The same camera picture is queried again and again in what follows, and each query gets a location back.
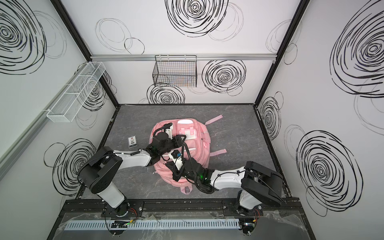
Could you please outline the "pink student backpack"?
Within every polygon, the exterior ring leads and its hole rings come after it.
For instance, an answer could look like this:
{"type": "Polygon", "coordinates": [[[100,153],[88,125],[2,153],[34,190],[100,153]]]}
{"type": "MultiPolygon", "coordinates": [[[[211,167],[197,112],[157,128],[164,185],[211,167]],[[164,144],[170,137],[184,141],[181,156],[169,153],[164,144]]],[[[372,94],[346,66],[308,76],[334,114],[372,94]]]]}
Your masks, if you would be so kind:
{"type": "MultiPolygon", "coordinates": [[[[223,116],[219,115],[206,123],[200,123],[195,119],[175,119],[175,120],[164,120],[157,123],[151,132],[149,143],[153,142],[153,134],[155,130],[163,127],[165,124],[172,123],[170,130],[165,130],[169,137],[176,135],[187,136],[186,143],[192,158],[194,158],[204,168],[208,167],[210,157],[224,154],[227,150],[222,149],[216,152],[210,152],[211,138],[207,130],[207,125],[212,124],[223,116]]],[[[172,171],[166,167],[166,162],[169,161],[169,154],[164,154],[164,160],[160,160],[155,164],[155,170],[158,175],[168,184],[180,188],[181,192],[188,195],[193,190],[193,185],[189,183],[185,178],[181,178],[178,182],[173,180],[172,171]]]]}

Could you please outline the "small white card packet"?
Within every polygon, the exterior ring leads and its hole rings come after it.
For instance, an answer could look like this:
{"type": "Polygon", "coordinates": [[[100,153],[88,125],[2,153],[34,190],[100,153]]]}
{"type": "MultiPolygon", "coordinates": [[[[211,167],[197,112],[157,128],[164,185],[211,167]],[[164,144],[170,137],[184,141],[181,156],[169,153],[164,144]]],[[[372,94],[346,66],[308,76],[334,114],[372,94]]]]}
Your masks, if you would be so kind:
{"type": "Polygon", "coordinates": [[[129,148],[134,148],[138,146],[137,139],[135,136],[129,137],[129,148]]]}

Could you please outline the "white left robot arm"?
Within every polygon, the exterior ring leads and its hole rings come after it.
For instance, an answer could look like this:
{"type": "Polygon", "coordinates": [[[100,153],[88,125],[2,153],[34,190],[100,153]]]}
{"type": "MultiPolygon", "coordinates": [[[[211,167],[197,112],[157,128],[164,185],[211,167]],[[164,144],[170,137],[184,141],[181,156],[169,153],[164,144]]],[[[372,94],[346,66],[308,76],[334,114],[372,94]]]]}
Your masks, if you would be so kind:
{"type": "Polygon", "coordinates": [[[144,149],[137,151],[114,151],[110,147],[98,150],[79,170],[78,181],[93,194],[98,195],[117,217],[134,212],[124,194],[113,183],[118,171],[133,167],[150,167],[166,154],[181,148],[187,136],[169,137],[159,133],[144,149]]]}

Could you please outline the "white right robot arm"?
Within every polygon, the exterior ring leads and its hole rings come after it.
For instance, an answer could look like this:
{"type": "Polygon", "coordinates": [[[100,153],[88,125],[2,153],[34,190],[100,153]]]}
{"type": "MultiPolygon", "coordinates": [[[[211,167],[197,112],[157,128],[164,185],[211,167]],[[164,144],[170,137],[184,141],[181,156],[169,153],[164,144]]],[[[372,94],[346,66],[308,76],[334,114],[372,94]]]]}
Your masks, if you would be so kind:
{"type": "Polygon", "coordinates": [[[252,210],[260,204],[280,207],[284,201],[283,176],[256,162],[248,161],[244,167],[219,171],[204,168],[192,158],[169,161],[166,167],[172,171],[175,181],[184,178],[205,194],[228,188],[240,189],[238,205],[243,209],[252,210]]]}

